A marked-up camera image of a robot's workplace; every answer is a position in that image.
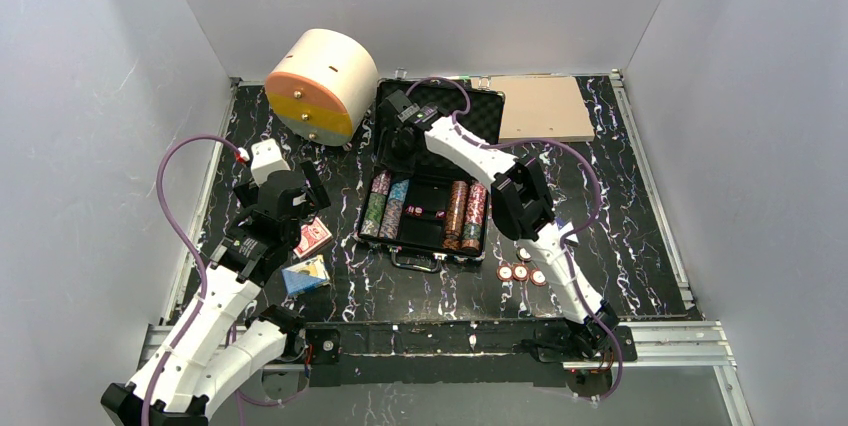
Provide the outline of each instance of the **stack of poker chips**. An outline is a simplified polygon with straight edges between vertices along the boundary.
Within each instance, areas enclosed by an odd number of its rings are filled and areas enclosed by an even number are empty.
[[[471,183],[468,203],[465,208],[465,224],[462,226],[462,251],[480,252],[483,235],[483,217],[486,209],[486,188],[479,181]]]
[[[465,217],[465,201],[468,198],[468,184],[465,181],[454,181],[451,187],[450,202],[445,214],[445,240],[442,247],[458,250],[459,238],[462,236],[462,223]]]
[[[381,238],[397,238],[400,217],[403,214],[403,201],[406,199],[407,191],[409,191],[408,179],[392,185],[392,189],[389,191],[389,200],[386,202],[386,211],[383,213],[383,222],[380,224],[379,236]]]
[[[368,207],[365,209],[365,219],[362,221],[360,234],[365,236],[379,234],[391,181],[392,175],[388,171],[382,171],[371,182],[371,196],[368,198]]]

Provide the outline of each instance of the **black case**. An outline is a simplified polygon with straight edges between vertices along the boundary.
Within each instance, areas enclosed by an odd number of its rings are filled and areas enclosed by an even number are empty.
[[[395,91],[406,91],[412,81],[384,79],[377,87],[376,105],[383,98]],[[471,112],[460,116],[459,123],[472,133],[489,143],[497,143],[500,136],[501,119],[503,118],[504,95],[489,90],[471,89],[467,82],[464,84],[471,98]],[[428,104],[441,105],[450,111],[465,109],[465,98],[451,84],[432,81],[416,86],[410,96],[412,102],[419,106]],[[380,141],[388,127],[388,118],[379,114],[374,121],[374,150],[380,150]],[[486,250],[486,233],[489,220],[489,195],[486,195],[486,209],[483,217],[482,248],[479,254],[467,254],[442,248],[443,221],[432,218],[416,218],[402,216],[396,239],[377,238],[360,235],[360,227],[365,217],[365,206],[371,195],[371,183],[381,168],[372,171],[365,183],[368,194],[360,210],[356,222],[356,238],[373,247],[386,247],[392,255],[392,264],[405,269],[425,272],[438,272],[439,260],[453,258],[457,262],[466,260],[482,261]],[[450,200],[451,186],[454,181],[462,180],[470,183],[471,176],[454,165],[450,160],[435,153],[426,152],[416,161],[415,172],[410,178],[409,191],[404,200],[404,209],[408,205],[421,206],[429,210],[446,210]]]

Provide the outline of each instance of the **black marble table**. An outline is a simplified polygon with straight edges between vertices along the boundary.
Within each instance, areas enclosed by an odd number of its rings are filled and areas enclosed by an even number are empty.
[[[595,166],[604,196],[600,220],[580,234],[576,260],[588,280],[622,317],[675,317],[687,313],[663,245],[634,152],[607,77],[578,78],[596,138],[572,143]],[[501,282],[501,264],[516,261],[514,243],[489,224],[482,263],[448,262],[439,274],[401,270],[388,254],[358,243],[354,224],[374,163],[372,119],[366,119],[350,151],[305,141],[292,134],[270,110],[262,87],[244,86],[230,118],[227,138],[237,145],[278,139],[289,164],[317,165],[332,205],[320,218],[334,240],[321,253],[332,278],[321,287],[288,298],[281,274],[275,275],[258,298],[257,309],[285,304],[310,322],[441,322],[552,317],[558,315],[555,295],[547,286]],[[591,192],[577,162],[548,146],[522,147],[516,153],[538,154],[558,217],[581,223],[591,205]],[[223,237],[239,209],[229,188],[249,171],[223,154],[211,192],[200,246],[205,257]],[[189,280],[187,304],[198,287]]]

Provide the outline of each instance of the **pink poker chip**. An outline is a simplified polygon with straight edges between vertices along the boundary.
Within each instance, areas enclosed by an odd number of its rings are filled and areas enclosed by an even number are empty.
[[[498,268],[498,279],[501,281],[509,281],[512,279],[512,268],[509,266],[501,266]]]
[[[548,284],[548,282],[545,280],[545,273],[543,273],[539,269],[534,269],[533,272],[530,273],[530,282],[532,282],[536,286],[544,286]]]
[[[527,278],[530,277],[530,271],[527,270],[527,266],[516,264],[512,267],[512,277],[516,281],[527,281]]]

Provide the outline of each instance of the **white poker chip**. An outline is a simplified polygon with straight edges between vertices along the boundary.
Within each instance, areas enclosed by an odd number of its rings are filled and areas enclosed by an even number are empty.
[[[501,281],[509,281],[512,279],[512,268],[509,266],[501,266],[498,268],[498,279]]]
[[[530,253],[524,248],[518,248],[515,250],[515,255],[522,261],[530,261],[531,259]]]
[[[530,281],[536,286],[544,286],[548,284],[547,281],[545,281],[545,273],[539,269],[534,269],[533,272],[530,273]]]
[[[512,267],[512,277],[515,278],[516,281],[527,281],[527,278],[530,276],[530,271],[527,271],[527,266],[523,264],[516,264]]]

